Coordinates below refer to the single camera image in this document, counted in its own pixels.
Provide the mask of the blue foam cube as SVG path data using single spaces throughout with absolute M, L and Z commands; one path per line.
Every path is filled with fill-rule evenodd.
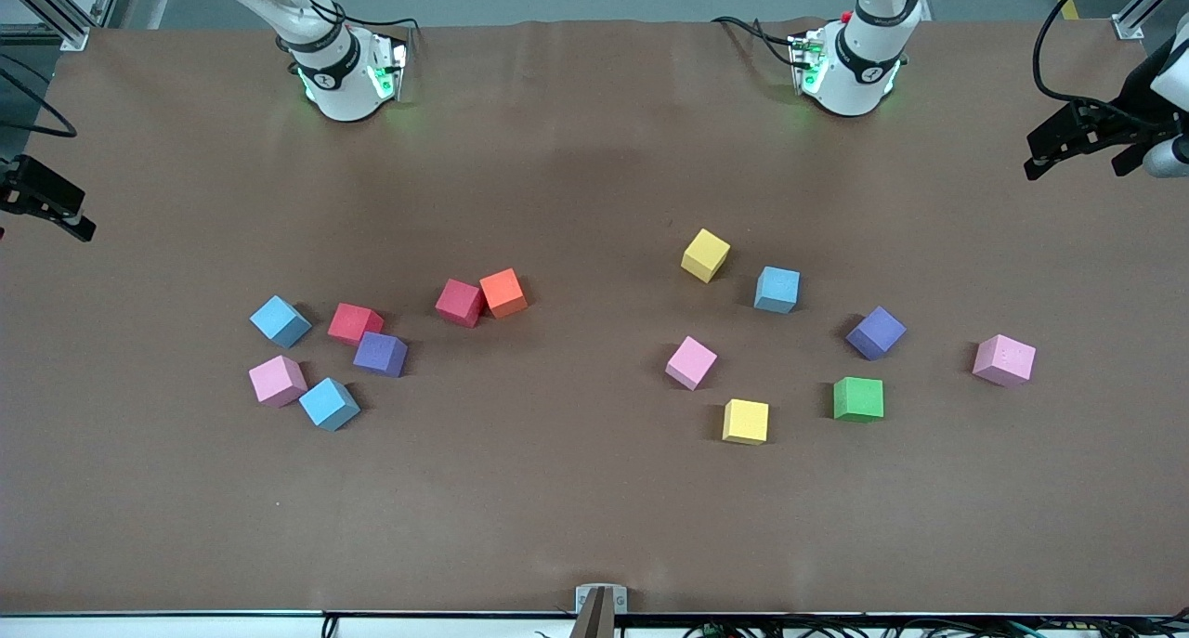
M 799 291 L 799 271 L 765 266 L 757 278 L 751 307 L 776 315 L 789 315 L 797 307 Z
M 264 337 L 279 347 L 297 345 L 313 329 L 310 321 L 278 295 L 265 301 L 249 320 Z
M 308 389 L 306 394 L 298 397 L 298 404 L 315 427 L 328 432 L 338 431 L 361 413 L 361 406 L 348 389 L 332 377 Z

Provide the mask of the green foam cube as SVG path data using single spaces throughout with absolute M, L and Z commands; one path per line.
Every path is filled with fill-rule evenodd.
M 832 386 L 832 418 L 851 423 L 883 419 L 883 380 L 848 375 Z

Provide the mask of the purple foam cube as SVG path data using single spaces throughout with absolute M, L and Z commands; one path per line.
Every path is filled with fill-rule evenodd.
M 887 308 L 875 307 L 847 333 L 845 341 L 866 360 L 886 356 L 908 330 Z
M 408 345 L 400 337 L 380 331 L 365 331 L 352 364 L 373 374 L 400 377 L 404 371 L 408 350 Z

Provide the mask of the yellow foam cube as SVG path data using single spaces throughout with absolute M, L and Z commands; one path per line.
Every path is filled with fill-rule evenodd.
M 702 228 L 682 251 L 680 266 L 702 283 L 710 283 L 725 264 L 730 249 L 730 244 Z
M 765 402 L 730 398 L 725 404 L 725 418 L 721 440 L 744 446 L 761 446 L 768 440 L 770 406 Z

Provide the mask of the red foam cube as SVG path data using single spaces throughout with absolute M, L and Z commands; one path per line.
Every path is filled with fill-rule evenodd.
M 366 333 L 379 333 L 383 328 L 384 318 L 380 312 L 341 301 L 331 317 L 327 334 L 341 345 L 358 347 Z
M 449 323 L 472 329 L 478 326 L 487 301 L 480 288 L 457 279 L 446 279 L 438 296 L 435 312 Z

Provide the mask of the orange foam cube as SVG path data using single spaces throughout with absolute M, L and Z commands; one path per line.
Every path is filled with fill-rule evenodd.
M 479 280 L 487 309 L 495 318 L 507 318 L 529 307 L 528 298 L 514 269 L 503 269 Z

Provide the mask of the pink dotted foam cube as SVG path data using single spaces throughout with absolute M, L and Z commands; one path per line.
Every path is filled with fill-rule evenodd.
M 1033 345 L 998 334 L 979 345 L 971 375 L 1004 387 L 1027 384 L 1031 380 L 1036 353 Z

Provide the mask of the brown table mat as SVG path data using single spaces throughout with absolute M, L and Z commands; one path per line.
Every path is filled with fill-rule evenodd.
M 323 119 L 264 32 L 101 32 L 30 154 L 92 241 L 0 241 L 0 612 L 1165 614 L 1189 605 L 1189 181 L 1026 181 L 1028 23 L 927 23 L 838 119 L 707 23 L 424 29 L 400 105 Z M 680 266 L 730 244 L 710 283 Z M 789 315 L 755 309 L 797 270 Z M 514 269 L 472 329 L 446 279 Z M 313 324 L 279 347 L 278 295 Z M 328 337 L 341 301 L 400 377 Z M 845 335 L 906 326 L 879 360 Z M 980 343 L 1037 349 L 1015 387 Z M 696 391 L 665 374 L 692 336 Z M 249 371 L 296 360 L 335 432 Z M 882 421 L 832 418 L 843 377 Z M 721 440 L 730 398 L 768 440 Z

